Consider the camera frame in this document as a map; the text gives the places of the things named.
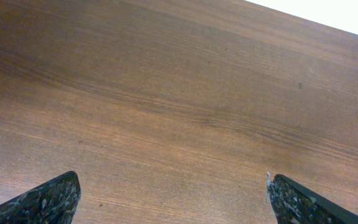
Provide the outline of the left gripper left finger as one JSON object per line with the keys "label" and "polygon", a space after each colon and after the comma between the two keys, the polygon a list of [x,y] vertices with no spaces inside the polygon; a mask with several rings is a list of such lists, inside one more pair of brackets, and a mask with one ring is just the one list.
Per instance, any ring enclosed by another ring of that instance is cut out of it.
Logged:
{"label": "left gripper left finger", "polygon": [[0,204],[0,224],[71,224],[80,198],[78,175],[68,171]]}

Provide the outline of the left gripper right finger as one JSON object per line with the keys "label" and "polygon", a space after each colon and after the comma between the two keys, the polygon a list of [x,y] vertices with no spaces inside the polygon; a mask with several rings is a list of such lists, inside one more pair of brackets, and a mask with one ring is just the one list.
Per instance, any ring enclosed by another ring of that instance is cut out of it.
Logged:
{"label": "left gripper right finger", "polygon": [[358,224],[358,215],[285,175],[267,173],[267,201],[278,223]]}

